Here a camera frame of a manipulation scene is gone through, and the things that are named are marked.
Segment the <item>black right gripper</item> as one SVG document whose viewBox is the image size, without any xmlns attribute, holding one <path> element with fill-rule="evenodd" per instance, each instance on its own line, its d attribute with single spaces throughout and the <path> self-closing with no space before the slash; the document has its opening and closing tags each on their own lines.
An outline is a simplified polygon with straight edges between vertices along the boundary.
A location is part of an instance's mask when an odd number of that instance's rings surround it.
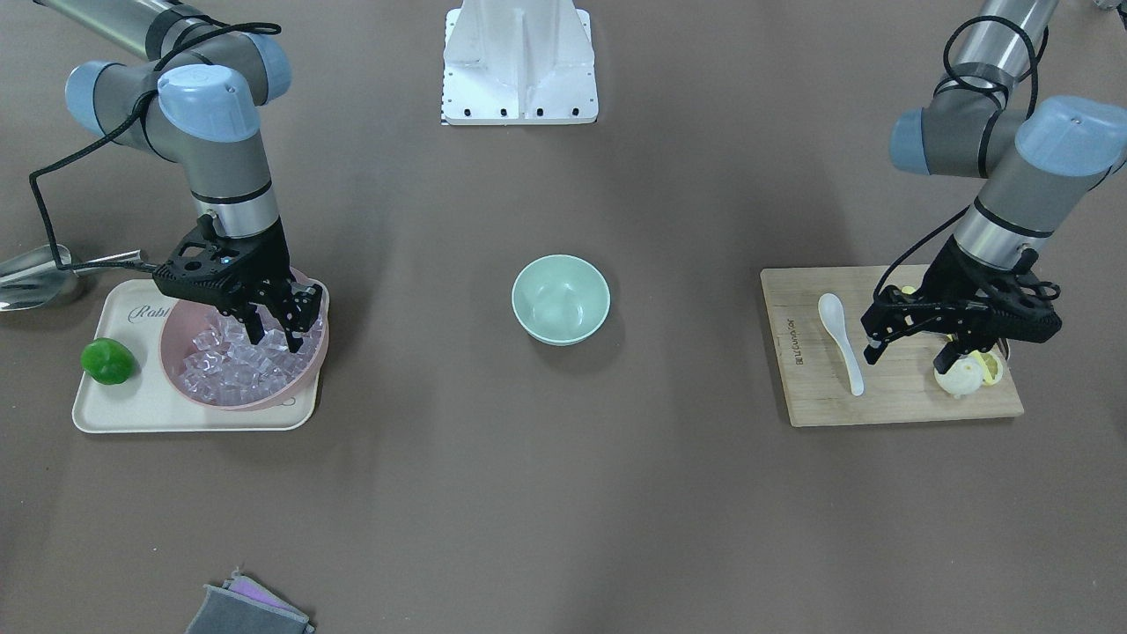
<svg viewBox="0 0 1127 634">
<path fill-rule="evenodd" d="M 254 236 L 233 238 L 218 232 L 216 217 L 199 216 L 152 276 L 168 297 L 236 314 L 252 345 L 265 336 L 258 309 L 266 306 L 282 325 L 290 352 L 302 348 L 302 334 L 313 328 L 323 300 L 322 285 L 295 282 L 279 220 Z"/>
</svg>

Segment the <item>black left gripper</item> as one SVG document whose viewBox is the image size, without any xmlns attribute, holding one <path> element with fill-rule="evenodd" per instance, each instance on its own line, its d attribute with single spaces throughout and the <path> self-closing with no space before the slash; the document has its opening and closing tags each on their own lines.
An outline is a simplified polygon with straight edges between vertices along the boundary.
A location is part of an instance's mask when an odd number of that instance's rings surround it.
<svg viewBox="0 0 1127 634">
<path fill-rule="evenodd" d="M 1037 249 L 1026 248 L 1015 269 L 997 269 L 966 255 L 950 238 L 917 293 L 905 296 L 898 286 L 886 285 L 866 309 L 866 363 L 877 365 L 889 343 L 923 330 L 947 336 L 932 361 L 940 374 L 973 350 L 990 350 L 999 338 L 1047 342 L 1063 325 L 1053 305 L 1061 289 L 1035 276 L 1038 258 Z"/>
</svg>

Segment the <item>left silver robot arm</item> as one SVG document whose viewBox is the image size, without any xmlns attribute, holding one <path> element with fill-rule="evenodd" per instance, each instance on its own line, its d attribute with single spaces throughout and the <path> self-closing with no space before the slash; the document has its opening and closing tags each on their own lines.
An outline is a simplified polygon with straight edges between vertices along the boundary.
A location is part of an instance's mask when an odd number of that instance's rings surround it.
<svg viewBox="0 0 1127 634">
<path fill-rule="evenodd" d="M 946 334 L 946 373 L 1001 340 L 1042 343 L 1062 325 L 1058 285 L 1033 273 L 1042 249 L 1088 191 L 1124 166 L 1124 109 L 1075 96 L 1039 98 L 1054 1 L 987 1 L 950 37 L 925 108 L 902 114 L 889 157 L 904 172 L 978 177 L 913 292 L 876 284 L 862 316 L 866 361 L 919 332 Z"/>
</svg>

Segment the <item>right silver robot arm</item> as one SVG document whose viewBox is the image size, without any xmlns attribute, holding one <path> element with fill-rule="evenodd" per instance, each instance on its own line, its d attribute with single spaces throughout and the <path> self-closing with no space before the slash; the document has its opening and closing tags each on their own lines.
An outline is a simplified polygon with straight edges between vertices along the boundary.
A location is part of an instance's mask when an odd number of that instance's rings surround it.
<svg viewBox="0 0 1127 634">
<path fill-rule="evenodd" d="M 48 8 L 144 59 L 87 62 L 66 80 L 68 109 L 96 140 L 29 177 L 54 265 L 81 270 L 60 255 L 39 177 L 106 144 L 136 148 L 181 166 L 197 218 L 163 262 L 130 268 L 150 273 L 165 296 L 233 316 L 252 343 L 264 337 L 259 309 L 266 309 L 298 352 L 323 289 L 292 273 L 261 141 L 259 108 L 292 81 L 275 41 L 279 26 L 228 25 L 180 1 L 48 1 Z"/>
</svg>

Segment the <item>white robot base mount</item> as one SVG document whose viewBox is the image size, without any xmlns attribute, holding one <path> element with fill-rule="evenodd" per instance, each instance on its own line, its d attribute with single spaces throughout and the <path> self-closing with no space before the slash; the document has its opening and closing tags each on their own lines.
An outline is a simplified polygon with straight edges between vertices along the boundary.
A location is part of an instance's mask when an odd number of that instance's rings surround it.
<svg viewBox="0 0 1127 634">
<path fill-rule="evenodd" d="M 444 27 L 443 124 L 598 119 L 592 20 L 571 1 L 464 1 Z"/>
</svg>

